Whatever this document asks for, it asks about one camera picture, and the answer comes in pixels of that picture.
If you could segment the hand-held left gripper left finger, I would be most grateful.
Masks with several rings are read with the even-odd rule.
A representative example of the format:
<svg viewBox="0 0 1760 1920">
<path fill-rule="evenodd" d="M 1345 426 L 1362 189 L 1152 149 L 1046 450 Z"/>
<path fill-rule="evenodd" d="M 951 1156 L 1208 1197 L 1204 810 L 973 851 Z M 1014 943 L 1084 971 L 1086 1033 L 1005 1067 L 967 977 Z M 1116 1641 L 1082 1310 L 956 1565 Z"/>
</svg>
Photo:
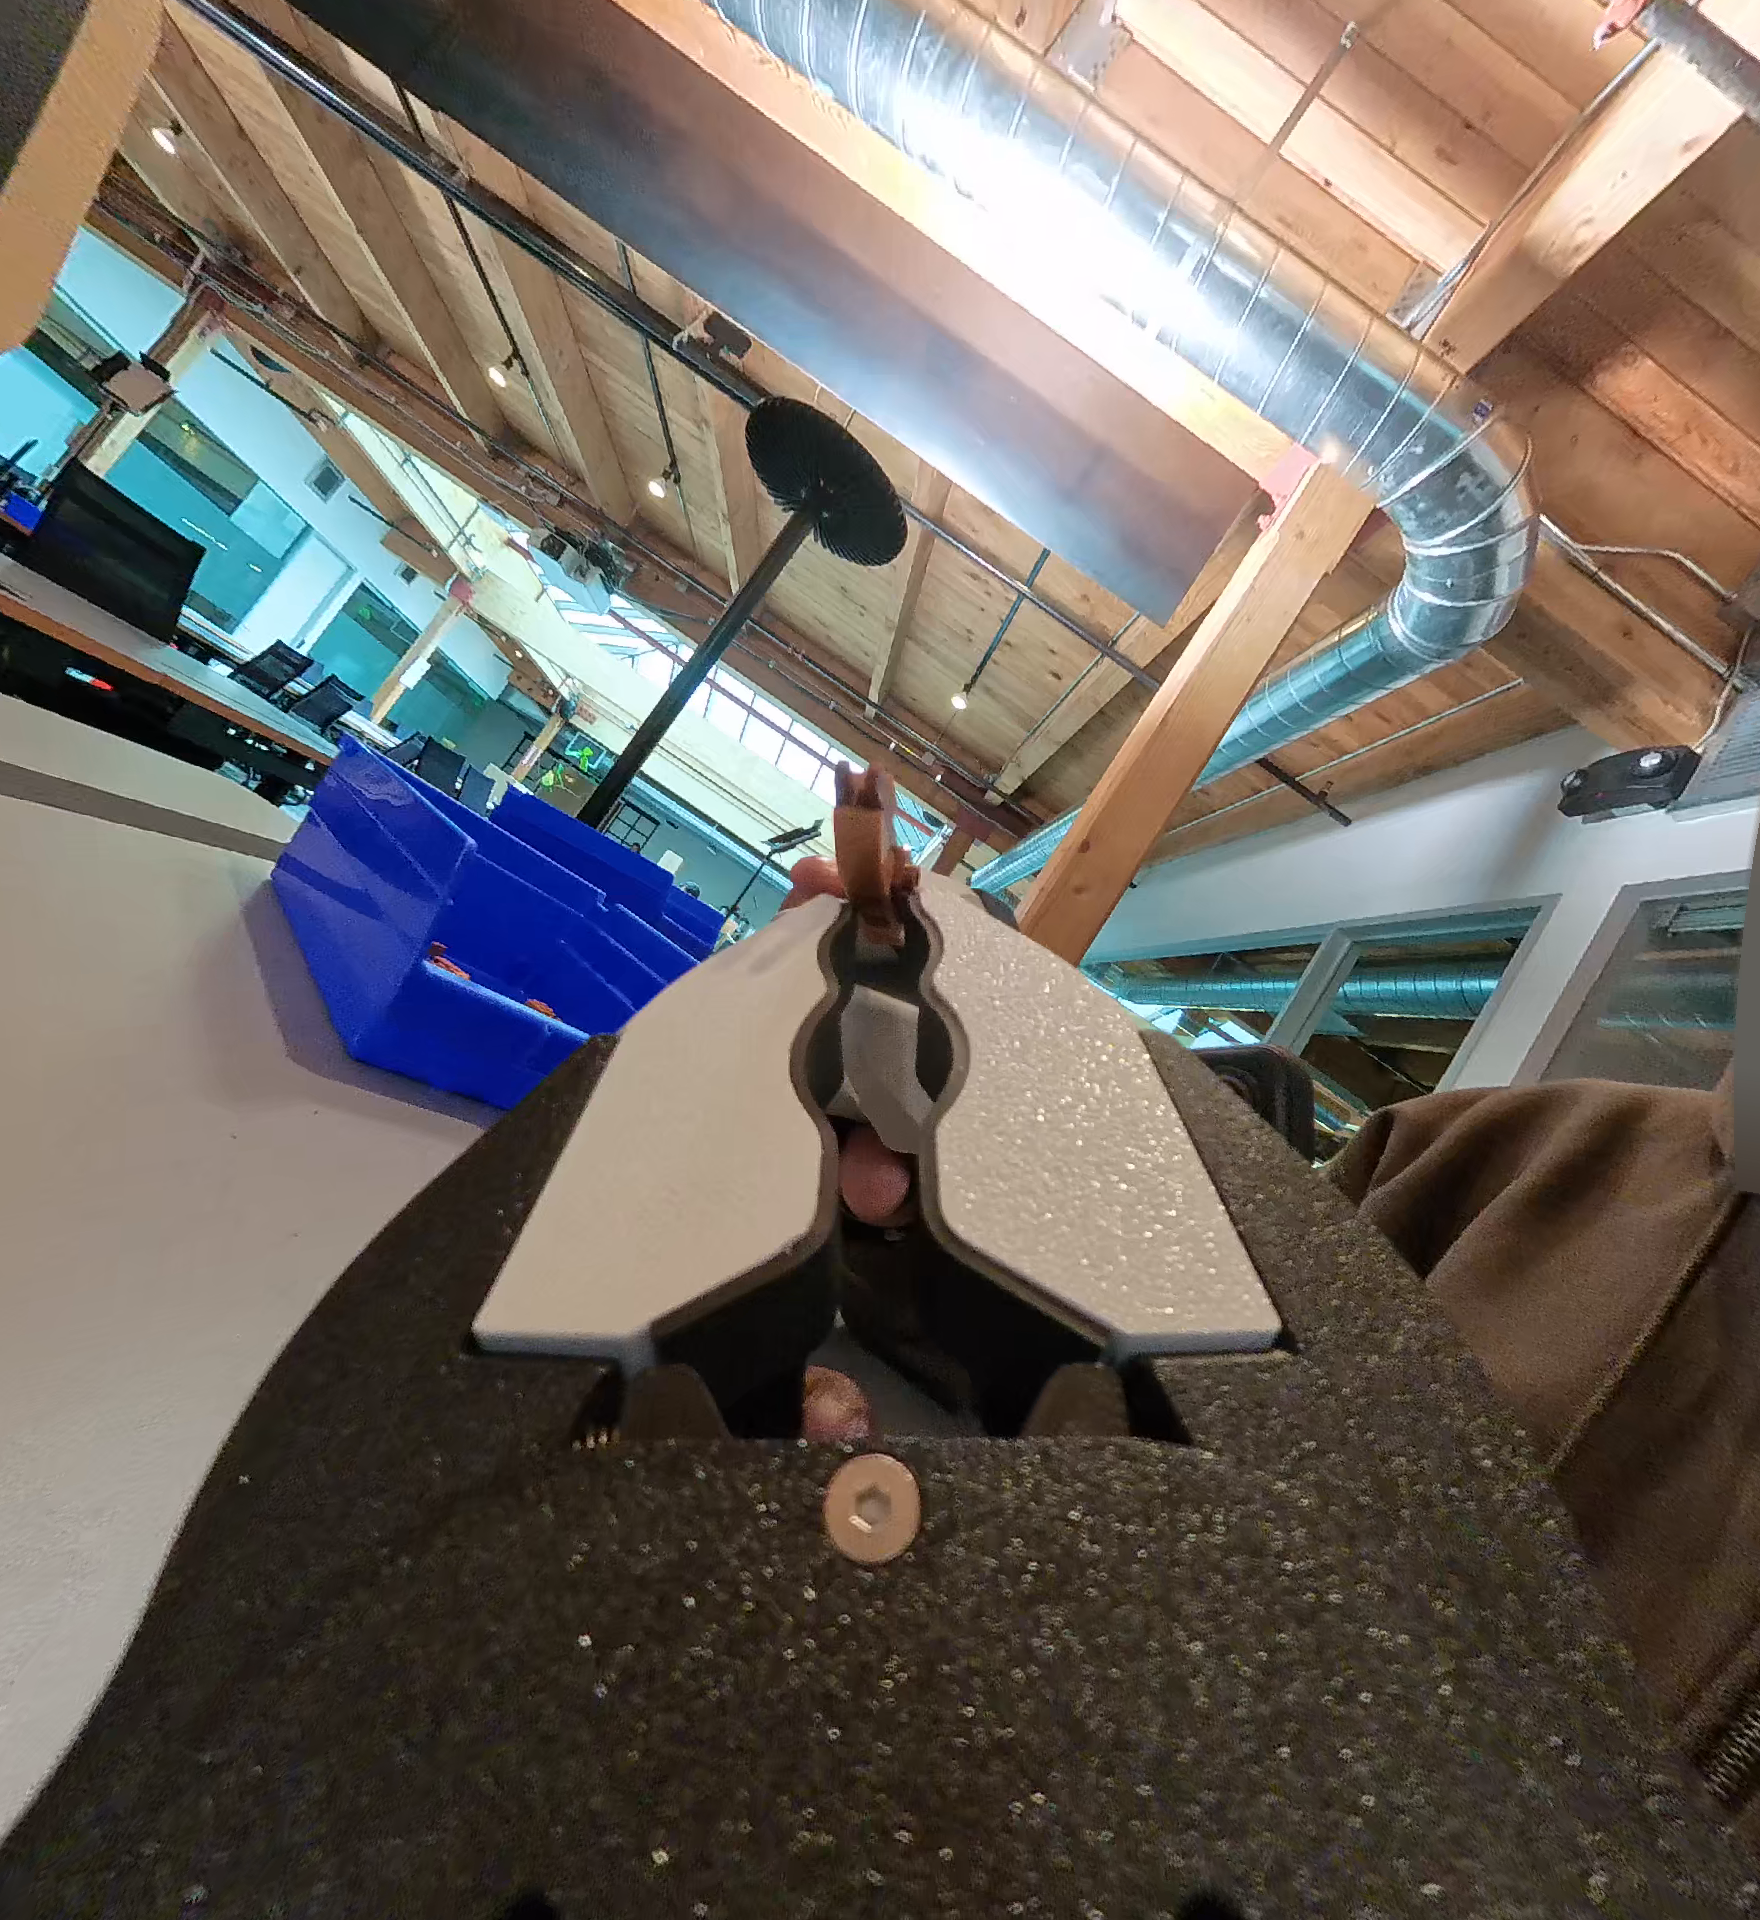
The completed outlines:
<svg viewBox="0 0 1760 1920">
<path fill-rule="evenodd" d="M 845 905 L 813 900 L 618 1035 L 475 1321 L 486 1355 L 653 1368 L 794 1274 L 836 1221 L 804 1050 L 840 996 Z"/>
</svg>

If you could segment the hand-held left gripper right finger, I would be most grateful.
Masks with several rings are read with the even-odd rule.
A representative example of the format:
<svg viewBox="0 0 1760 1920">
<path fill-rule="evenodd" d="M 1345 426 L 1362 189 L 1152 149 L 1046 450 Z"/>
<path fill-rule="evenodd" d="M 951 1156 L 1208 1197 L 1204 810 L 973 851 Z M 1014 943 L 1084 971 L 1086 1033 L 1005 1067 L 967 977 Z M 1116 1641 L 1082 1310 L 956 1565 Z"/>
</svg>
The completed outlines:
<svg viewBox="0 0 1760 1920">
<path fill-rule="evenodd" d="M 1146 1030 L 960 881 L 926 879 L 917 913 L 954 1048 L 922 1150 L 934 1229 L 1105 1359 L 1276 1349 L 1278 1306 Z"/>
</svg>

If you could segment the blue plastic bin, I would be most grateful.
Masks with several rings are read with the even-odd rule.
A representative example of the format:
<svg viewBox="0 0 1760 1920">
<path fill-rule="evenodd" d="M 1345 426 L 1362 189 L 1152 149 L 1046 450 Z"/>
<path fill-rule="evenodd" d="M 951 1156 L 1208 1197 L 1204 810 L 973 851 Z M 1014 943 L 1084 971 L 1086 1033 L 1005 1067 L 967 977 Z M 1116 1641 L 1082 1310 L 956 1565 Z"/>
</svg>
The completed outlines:
<svg viewBox="0 0 1760 1920">
<path fill-rule="evenodd" d="M 479 813 L 339 751 L 272 873 L 347 1054 L 509 1110 L 693 973 L 725 917 L 522 791 Z"/>
</svg>

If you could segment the brown brick assembly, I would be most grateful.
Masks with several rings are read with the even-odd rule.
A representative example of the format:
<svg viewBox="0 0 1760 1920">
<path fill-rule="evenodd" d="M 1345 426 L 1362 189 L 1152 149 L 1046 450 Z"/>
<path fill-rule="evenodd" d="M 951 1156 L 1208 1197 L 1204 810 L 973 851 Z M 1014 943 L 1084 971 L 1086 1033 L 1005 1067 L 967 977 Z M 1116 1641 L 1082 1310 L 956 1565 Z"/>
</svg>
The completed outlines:
<svg viewBox="0 0 1760 1920">
<path fill-rule="evenodd" d="M 919 872 L 898 841 L 894 781 L 883 768 L 855 770 L 847 763 L 836 774 L 836 864 L 843 898 L 868 949 L 900 952 Z"/>
</svg>

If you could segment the grey desk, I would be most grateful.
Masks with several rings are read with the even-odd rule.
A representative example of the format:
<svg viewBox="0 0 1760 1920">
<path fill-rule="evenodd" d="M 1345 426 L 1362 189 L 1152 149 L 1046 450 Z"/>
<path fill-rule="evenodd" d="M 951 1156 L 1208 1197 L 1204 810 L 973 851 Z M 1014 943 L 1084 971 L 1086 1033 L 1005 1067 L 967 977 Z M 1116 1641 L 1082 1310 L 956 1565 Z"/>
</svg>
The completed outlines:
<svg viewBox="0 0 1760 1920">
<path fill-rule="evenodd" d="M 0 699 L 0 1838 L 262 1376 L 492 1120 L 343 1054 L 289 834 Z"/>
</svg>

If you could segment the person's dark jacket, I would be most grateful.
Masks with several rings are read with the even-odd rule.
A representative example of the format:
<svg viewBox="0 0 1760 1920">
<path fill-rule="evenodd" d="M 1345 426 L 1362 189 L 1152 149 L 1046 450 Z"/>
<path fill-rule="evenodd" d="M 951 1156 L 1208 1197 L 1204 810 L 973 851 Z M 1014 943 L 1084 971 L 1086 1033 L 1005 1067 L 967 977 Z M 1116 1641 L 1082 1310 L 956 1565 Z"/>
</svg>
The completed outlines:
<svg viewBox="0 0 1760 1920">
<path fill-rule="evenodd" d="M 1760 1195 L 1716 1092 L 1375 1112 L 1327 1167 L 1481 1361 L 1671 1737 L 1760 1864 Z"/>
</svg>

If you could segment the black pole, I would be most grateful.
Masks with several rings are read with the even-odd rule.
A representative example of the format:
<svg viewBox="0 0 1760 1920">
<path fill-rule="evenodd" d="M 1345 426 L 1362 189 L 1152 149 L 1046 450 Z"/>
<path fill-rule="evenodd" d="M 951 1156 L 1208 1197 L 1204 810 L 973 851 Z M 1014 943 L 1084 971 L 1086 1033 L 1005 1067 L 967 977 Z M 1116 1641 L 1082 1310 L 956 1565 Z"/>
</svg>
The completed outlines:
<svg viewBox="0 0 1760 1920">
<path fill-rule="evenodd" d="M 665 744 L 700 685 L 749 629 L 809 541 L 832 558 L 864 569 L 894 565 L 905 550 L 909 526 L 903 505 L 877 458 L 843 424 L 802 400 L 768 398 L 749 411 L 746 441 L 753 475 L 787 512 L 787 524 L 580 808 L 582 828 L 605 830 L 629 785 Z"/>
</svg>

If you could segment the black office chair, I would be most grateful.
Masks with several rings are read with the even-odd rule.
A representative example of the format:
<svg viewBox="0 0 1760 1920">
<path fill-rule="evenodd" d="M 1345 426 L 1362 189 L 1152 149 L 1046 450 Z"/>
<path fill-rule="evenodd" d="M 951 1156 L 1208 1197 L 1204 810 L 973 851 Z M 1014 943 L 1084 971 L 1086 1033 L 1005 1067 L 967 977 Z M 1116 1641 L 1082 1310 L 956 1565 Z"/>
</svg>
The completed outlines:
<svg viewBox="0 0 1760 1920">
<path fill-rule="evenodd" d="M 289 644 L 274 644 L 242 661 L 228 680 L 328 736 L 334 736 L 364 702 L 356 685 L 349 685 Z"/>
</svg>

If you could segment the wooden office table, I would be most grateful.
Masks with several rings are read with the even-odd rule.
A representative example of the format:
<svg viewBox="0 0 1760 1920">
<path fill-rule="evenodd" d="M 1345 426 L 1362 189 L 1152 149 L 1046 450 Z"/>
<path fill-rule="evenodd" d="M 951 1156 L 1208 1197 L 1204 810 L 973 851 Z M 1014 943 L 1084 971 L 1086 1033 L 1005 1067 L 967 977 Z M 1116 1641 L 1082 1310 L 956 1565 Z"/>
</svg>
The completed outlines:
<svg viewBox="0 0 1760 1920">
<path fill-rule="evenodd" d="M 266 802 L 311 794 L 339 749 L 268 699 L 191 659 L 0 552 L 0 695 L 208 774 Z"/>
</svg>

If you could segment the black computer monitor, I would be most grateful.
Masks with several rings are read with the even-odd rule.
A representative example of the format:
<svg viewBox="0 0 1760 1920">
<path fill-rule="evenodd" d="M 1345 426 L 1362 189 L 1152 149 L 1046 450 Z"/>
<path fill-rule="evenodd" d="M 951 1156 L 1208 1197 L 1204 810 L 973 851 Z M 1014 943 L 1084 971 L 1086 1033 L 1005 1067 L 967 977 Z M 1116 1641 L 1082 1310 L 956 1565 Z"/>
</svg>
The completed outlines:
<svg viewBox="0 0 1760 1920">
<path fill-rule="evenodd" d="M 174 646 L 208 546 L 170 527 L 108 479 L 69 464 L 31 526 L 0 522 L 5 552 L 148 638 Z"/>
</svg>

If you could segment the wooden post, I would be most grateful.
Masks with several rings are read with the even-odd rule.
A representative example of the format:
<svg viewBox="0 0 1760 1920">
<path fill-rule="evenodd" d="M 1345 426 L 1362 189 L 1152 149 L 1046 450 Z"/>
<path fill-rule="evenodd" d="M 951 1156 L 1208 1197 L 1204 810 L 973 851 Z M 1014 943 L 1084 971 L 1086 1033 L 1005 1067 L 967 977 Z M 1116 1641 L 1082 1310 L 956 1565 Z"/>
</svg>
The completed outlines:
<svg viewBox="0 0 1760 1920">
<path fill-rule="evenodd" d="M 1086 958 L 1372 516 L 1374 501 L 1332 465 L 1302 473 L 1037 875 L 1016 915 L 1024 936 L 1073 967 Z"/>
</svg>

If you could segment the silver ventilation duct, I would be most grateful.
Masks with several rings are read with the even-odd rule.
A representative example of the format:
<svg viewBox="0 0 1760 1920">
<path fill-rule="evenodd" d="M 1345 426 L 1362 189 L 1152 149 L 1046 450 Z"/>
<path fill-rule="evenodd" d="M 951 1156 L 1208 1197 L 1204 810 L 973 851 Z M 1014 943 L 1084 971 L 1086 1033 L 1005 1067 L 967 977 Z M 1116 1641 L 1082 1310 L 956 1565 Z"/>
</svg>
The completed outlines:
<svg viewBox="0 0 1760 1920">
<path fill-rule="evenodd" d="M 1511 623 L 1539 548 L 1528 439 L 1424 343 L 966 5 L 712 10 L 990 215 L 1052 217 L 1101 302 L 1396 526 L 1396 590 L 1257 685 L 1197 789 L 1468 659 Z"/>
</svg>

